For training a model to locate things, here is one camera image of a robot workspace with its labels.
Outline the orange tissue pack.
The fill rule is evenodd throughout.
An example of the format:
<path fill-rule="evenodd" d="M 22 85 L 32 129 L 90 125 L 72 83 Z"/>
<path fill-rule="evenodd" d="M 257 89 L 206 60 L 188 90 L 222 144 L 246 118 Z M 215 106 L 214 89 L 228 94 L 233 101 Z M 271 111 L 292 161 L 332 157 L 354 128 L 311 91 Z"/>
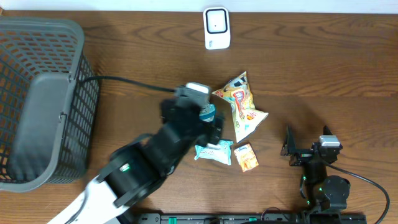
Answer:
<path fill-rule="evenodd" d="M 252 170 L 259 165 L 253 148 L 249 143 L 237 147 L 234 150 L 234 155 L 243 172 Z"/>

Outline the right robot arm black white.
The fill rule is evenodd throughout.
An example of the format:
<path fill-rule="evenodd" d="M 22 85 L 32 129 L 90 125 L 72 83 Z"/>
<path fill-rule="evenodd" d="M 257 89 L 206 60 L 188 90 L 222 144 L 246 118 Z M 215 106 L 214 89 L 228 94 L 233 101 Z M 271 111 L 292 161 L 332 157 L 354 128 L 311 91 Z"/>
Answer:
<path fill-rule="evenodd" d="M 342 150 L 338 138 L 327 126 L 317 142 L 308 149 L 296 147 L 290 127 L 280 154 L 289 156 L 290 166 L 303 168 L 300 194 L 307 200 L 308 208 L 297 215 L 302 223 L 341 223 L 341 211 L 347 208 L 350 182 L 338 175 L 328 175 L 326 167 L 337 161 Z"/>

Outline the teal wet wipes pack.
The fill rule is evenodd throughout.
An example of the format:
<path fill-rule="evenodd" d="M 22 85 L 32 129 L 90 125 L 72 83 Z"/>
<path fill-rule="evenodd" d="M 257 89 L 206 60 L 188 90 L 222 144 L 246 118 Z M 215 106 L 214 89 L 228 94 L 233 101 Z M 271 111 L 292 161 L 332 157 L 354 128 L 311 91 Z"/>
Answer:
<path fill-rule="evenodd" d="M 230 166 L 232 145 L 232 141 L 223 139 L 217 145 L 207 144 L 205 147 L 195 145 L 196 156 L 194 160 L 211 159 Z"/>

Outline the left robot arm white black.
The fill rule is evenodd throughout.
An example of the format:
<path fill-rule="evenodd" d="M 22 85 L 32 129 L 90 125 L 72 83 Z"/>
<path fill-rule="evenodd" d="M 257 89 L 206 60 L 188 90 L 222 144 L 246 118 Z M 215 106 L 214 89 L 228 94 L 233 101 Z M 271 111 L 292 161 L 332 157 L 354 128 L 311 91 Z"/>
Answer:
<path fill-rule="evenodd" d="M 161 102 L 162 127 L 114 151 L 109 163 L 51 223 L 106 223 L 159 189 L 194 145 L 217 144 L 223 116 L 200 119 L 202 106 L 187 96 Z"/>

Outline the teal mouthwash bottle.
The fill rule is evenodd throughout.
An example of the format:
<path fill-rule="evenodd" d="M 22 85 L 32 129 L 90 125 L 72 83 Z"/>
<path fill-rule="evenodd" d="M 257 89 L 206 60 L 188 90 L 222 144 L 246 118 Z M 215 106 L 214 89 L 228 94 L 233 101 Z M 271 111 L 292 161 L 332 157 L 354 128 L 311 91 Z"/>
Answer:
<path fill-rule="evenodd" d="M 216 115 L 216 106 L 214 104 L 209 103 L 209 104 L 207 104 L 206 107 L 204 107 L 200 111 L 199 118 L 202 121 L 210 123 L 210 122 L 213 122 L 215 115 Z"/>

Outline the yellow snack bag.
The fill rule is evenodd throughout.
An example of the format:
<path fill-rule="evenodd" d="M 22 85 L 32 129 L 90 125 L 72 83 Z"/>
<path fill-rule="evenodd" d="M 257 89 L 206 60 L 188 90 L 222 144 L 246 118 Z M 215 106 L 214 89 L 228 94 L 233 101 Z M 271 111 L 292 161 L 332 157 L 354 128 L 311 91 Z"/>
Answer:
<path fill-rule="evenodd" d="M 269 115 L 256 109 L 247 72 L 230 80 L 223 88 L 213 91 L 212 94 L 230 104 L 236 142 L 241 142 L 252 134 Z"/>

